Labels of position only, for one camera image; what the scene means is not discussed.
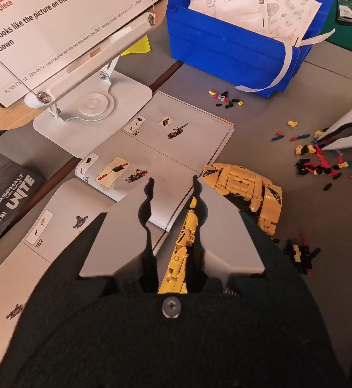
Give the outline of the dark green cutting mat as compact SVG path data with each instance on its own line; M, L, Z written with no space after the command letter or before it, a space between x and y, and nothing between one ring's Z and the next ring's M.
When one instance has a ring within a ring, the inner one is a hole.
M352 25L337 21L337 1L333 2L323 31L329 32L333 28L335 28L335 32L330 38L328 38L328 41L335 45L352 50Z

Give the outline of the white tape strip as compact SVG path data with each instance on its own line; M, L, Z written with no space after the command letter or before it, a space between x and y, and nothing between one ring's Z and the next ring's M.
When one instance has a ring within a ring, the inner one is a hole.
M322 35L319 35L319 36L316 36L316 37L308 38L308 39L303 39L303 40L300 41L299 47L305 46L305 45L313 45L313 44L320 43L320 42L326 40L334 32L335 32L335 28L333 28L328 33L325 33L325 34L322 34ZM284 78L287 70L290 67L290 64L291 64L291 61L292 61L292 57L293 57L293 46L289 45L287 42L284 42L283 44L284 44L284 48L285 48L284 63L283 63L283 66L282 66L280 72L278 73L278 75L276 76L276 78L273 80L273 82L270 85L268 85L267 87L262 88L262 89L252 89L252 88L248 88L248 87L243 86L243 85L238 85L238 86L235 86L235 89L243 91L243 92L253 92L253 93L256 93L256 92L261 92L263 90L270 89L270 88L276 86Z

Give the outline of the yellow brick toy car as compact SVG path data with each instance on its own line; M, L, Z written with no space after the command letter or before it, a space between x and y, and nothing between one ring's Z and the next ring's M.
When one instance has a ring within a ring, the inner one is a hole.
M239 210L249 211L266 235L272 237L275 234L282 208L282 189L279 186L245 167L225 163L206 165L201 178ZM188 292L184 278L186 261L198 226L195 207L196 199L193 197L159 287L159 294Z

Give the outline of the blue storage bin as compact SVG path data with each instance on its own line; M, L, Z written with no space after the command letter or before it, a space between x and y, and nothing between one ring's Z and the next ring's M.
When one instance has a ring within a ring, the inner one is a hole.
M319 36L333 1L322 3L304 39ZM215 75L235 86L262 89L280 72L284 44L275 39L217 20L188 8L190 1L168 1L166 18L170 51L174 59ZM293 47L284 78L274 87L256 92L269 98L283 92L299 71L312 45Z

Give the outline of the patterned white paper bag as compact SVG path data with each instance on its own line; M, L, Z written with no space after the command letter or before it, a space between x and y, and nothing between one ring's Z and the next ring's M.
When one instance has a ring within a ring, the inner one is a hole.
M299 47L321 5L314 0L192 0L188 8Z

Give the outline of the wooden board document stand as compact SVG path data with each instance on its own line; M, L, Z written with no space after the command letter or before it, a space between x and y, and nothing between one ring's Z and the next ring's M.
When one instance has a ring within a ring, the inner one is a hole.
M158 27L168 1L158 1L7 108L0 131L33 122L34 129L74 156L84 157L150 99L149 88L119 73L122 52Z

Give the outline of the small yellow black brick assembly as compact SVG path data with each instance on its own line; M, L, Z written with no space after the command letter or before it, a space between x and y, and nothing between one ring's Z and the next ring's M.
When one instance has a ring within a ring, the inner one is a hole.
M286 242L283 253L289 257L291 263L300 274L312 275L312 261L321 251L319 247L311 251L309 248L304 248L302 243L295 244L293 240L289 239Z

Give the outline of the printed instruction sheet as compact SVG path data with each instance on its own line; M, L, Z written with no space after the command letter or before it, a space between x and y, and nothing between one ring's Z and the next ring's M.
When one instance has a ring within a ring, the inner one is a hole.
M0 1L0 106L7 108L158 1Z

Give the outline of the scattered small brick pins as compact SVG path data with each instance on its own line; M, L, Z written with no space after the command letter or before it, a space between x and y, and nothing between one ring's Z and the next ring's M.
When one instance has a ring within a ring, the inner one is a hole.
M343 159L340 150L324 151L318 146L317 139L326 130L290 138L290 142L307 141L296 144L293 152L296 158L301 157L295 164L297 175L326 175L336 180L342 175L343 169L352 169L352 161ZM221 195L239 197L245 201L263 201L263 196L282 194L281 188L273 185L269 179L243 166L229 163L216 162L206 166L202 178Z

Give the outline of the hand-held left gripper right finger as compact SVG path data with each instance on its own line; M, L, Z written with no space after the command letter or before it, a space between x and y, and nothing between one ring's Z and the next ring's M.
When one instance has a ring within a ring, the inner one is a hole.
M240 210L197 176L193 196L198 225L186 262L187 292L201 292L209 278L228 287L237 277L262 275L265 266Z

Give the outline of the open instruction booklet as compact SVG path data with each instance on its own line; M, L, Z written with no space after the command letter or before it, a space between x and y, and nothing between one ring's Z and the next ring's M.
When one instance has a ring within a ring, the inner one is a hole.
M133 278L81 278L107 212L39 276L0 362L0 387L122 387L159 295Z

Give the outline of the grey desk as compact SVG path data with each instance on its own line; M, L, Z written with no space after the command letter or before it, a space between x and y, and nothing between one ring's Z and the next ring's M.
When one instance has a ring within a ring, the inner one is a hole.
M269 99L179 60L175 71L158 78L165 81L150 88L152 97L162 92L234 123L214 163L266 177L282 189L282 208L272 237L240 210L265 266L262 275L237 277L228 287L209 278L199 293L159 294L158 288L144 344L133 348L137 372L128 367L122 387L351 387L345 372L352 366L352 169L336 180L299 176L295 164L301 157L293 152L307 140L290 138L336 123L352 109L352 87L347 77L308 63ZM352 161L352 148L340 151ZM0 362L31 286L97 215L118 202L76 176L84 157L73 155L59 165L55 173L67 167L62 178L72 170L75 178L58 187L0 263ZM159 287L193 197L192 185L168 232L147 223ZM287 240L301 244L302 234L311 251L322 250L312 275L300 274L283 253Z

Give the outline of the toy car box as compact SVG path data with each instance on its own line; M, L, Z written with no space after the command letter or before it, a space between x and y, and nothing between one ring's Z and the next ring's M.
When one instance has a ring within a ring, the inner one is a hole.
M43 177L0 154L0 236L43 183Z

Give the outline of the yellow tape piece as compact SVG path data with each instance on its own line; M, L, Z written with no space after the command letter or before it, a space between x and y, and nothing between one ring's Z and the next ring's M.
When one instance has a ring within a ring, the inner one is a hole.
M150 43L148 40L148 36L145 35L142 37L139 41L137 41L135 44L130 46L128 49L126 49L124 52L121 53L121 56L126 56L128 54L144 54L151 51Z

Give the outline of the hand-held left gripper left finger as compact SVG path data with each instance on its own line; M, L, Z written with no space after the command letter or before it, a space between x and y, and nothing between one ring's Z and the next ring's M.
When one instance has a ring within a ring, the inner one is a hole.
M144 292L157 291L157 260L146 225L153 189L154 179L145 178L109 209L80 270L81 278L111 278L118 286L133 278Z

